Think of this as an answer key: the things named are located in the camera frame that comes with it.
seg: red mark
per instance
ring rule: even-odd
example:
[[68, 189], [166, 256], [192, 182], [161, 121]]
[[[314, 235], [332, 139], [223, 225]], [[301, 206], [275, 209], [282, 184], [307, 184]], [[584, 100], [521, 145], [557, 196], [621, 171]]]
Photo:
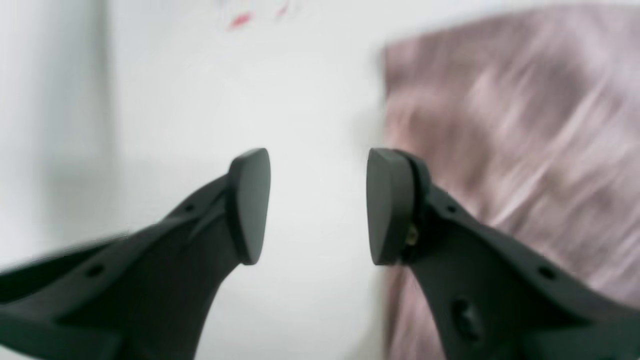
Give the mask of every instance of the red mark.
[[230, 29], [239, 29], [247, 25], [253, 19], [253, 14], [250, 12], [242, 13], [238, 15], [229, 25]]
[[289, 2], [287, 1], [278, 11], [278, 13], [276, 14], [276, 17], [283, 17], [287, 11], [289, 10]]

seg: white wall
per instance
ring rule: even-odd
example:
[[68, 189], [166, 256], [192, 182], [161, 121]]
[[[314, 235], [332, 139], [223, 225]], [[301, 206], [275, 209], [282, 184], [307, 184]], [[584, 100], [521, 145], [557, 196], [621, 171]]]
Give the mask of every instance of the white wall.
[[297, 3], [235, 32], [219, 0], [0, 3], [0, 261], [147, 225], [267, 147], [262, 257], [223, 284], [197, 358], [380, 358], [365, 164], [381, 49], [526, 3]]

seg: black plastic arm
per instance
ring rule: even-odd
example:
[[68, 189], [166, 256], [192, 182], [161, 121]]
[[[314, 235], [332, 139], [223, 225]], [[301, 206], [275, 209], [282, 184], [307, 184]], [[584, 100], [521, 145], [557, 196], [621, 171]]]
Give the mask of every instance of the black plastic arm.
[[47, 360], [191, 360], [218, 287], [262, 250], [257, 149], [137, 233], [0, 272], [0, 343]]
[[416, 276], [449, 360], [637, 360], [640, 312], [474, 220], [410, 154], [372, 149], [369, 243]]

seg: mounting hole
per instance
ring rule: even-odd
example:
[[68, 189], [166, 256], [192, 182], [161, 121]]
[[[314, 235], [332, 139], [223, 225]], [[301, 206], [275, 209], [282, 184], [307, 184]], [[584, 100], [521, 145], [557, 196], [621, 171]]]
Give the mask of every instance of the mounting hole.
[[86, 271], [87, 277], [96, 277], [100, 275], [104, 271], [104, 265], [98, 264], [93, 265], [89, 270]]
[[556, 279], [556, 273], [553, 270], [551, 270], [550, 268], [546, 267], [546, 266], [539, 267], [538, 268], [538, 272], [545, 279], [548, 279], [548, 280], [555, 280]]

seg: pink fabric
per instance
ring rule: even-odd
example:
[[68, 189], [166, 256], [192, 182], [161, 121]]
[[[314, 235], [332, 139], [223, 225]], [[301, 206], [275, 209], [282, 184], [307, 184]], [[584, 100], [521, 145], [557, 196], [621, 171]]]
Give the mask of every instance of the pink fabric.
[[[598, 291], [640, 306], [640, 11], [495, 17], [386, 50], [387, 142]], [[412, 274], [388, 277], [388, 358], [443, 359]]]

